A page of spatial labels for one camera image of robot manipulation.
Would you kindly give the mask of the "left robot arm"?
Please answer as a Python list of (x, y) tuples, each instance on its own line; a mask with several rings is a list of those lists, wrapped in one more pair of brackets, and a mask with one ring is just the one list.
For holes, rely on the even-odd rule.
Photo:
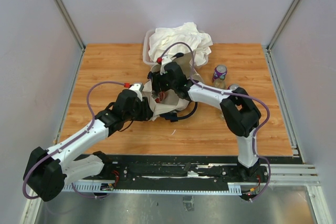
[(77, 160), (77, 157), (92, 145), (122, 130), (126, 122), (147, 121), (152, 117), (152, 110), (142, 90), (142, 84), (133, 84), (73, 136), (46, 150), (41, 147), (34, 149), (24, 173), (24, 196), (32, 198), (26, 190), (30, 187), (36, 193), (35, 198), (50, 201), (65, 186), (82, 178), (98, 176), (102, 180), (108, 179), (112, 175), (112, 166), (103, 161), (101, 153), (81, 160)]

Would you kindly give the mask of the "red coke can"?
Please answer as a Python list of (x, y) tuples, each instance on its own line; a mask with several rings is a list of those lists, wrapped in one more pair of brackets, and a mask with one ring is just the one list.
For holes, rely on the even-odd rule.
[(156, 103), (161, 103), (166, 97), (165, 92), (159, 92), (155, 98)]

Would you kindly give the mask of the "beige canvas tote bag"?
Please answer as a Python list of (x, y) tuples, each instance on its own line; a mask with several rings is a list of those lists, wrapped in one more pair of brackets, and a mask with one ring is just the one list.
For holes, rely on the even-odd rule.
[[(190, 78), (193, 78), (195, 81), (203, 82), (203, 78), (196, 71), (196, 69), (191, 70), (192, 65), (192, 54), (186, 53), (177, 53), (172, 57), (173, 62), (176, 62), (180, 65), (183, 73), (186, 75), (188, 83), (186, 87), (190, 87), (193, 83), (190, 81)], [(153, 65), (148, 73), (148, 81), (144, 85), (144, 89), (142, 94), (148, 98), (150, 108), (153, 111), (153, 116), (151, 120), (155, 120), (156, 118), (163, 117), (166, 120), (170, 120), (172, 122), (183, 120), (189, 116), (191, 116), (197, 109), (197, 103), (194, 105), (193, 110), (187, 114), (186, 116), (177, 116), (177, 112), (183, 111), (187, 108), (187, 106), (192, 102), (189, 97), (187, 98), (179, 98), (177, 94), (173, 90), (166, 91), (166, 97), (161, 103), (156, 103), (155, 98), (157, 97), (156, 92), (152, 90), (152, 73), (160, 72), (160, 65), (157, 63)]]

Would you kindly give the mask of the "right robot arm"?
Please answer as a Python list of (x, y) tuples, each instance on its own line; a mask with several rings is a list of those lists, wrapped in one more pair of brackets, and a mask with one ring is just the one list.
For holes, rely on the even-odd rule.
[(261, 113), (245, 89), (222, 90), (207, 86), (193, 77), (188, 78), (176, 62), (165, 65), (163, 72), (150, 71), (148, 79), (155, 93), (172, 90), (181, 99), (220, 109), (228, 129), (237, 139), (238, 177), (244, 182), (256, 177), (260, 161), (255, 137)]

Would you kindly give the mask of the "purple fanta can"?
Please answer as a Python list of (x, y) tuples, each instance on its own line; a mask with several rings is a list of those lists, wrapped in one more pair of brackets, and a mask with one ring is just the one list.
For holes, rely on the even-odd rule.
[(227, 75), (227, 67), (225, 65), (217, 65), (214, 69), (212, 82), (214, 82), (217, 79), (225, 80), (226, 75)]
[(237, 88), (239, 88), (240, 86), (238, 84), (231, 84), (228, 88), (230, 90), (236, 90)]

